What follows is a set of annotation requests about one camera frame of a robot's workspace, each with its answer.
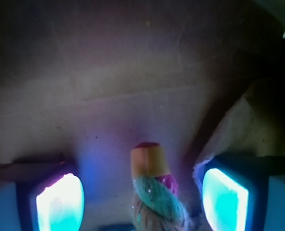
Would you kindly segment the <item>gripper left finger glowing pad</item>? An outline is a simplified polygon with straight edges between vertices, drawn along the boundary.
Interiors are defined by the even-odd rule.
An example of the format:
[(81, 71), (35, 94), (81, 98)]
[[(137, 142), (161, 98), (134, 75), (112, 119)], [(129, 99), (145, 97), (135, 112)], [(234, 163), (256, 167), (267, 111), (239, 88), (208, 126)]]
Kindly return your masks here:
[(78, 231), (84, 207), (72, 164), (0, 164), (0, 231)]

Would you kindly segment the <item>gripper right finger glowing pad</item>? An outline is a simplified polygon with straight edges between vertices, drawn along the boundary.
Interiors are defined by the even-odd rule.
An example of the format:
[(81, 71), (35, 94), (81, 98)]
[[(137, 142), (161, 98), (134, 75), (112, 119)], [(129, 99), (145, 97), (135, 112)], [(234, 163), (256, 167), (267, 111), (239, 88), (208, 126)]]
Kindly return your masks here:
[(214, 231), (285, 231), (285, 156), (213, 158), (202, 201)]

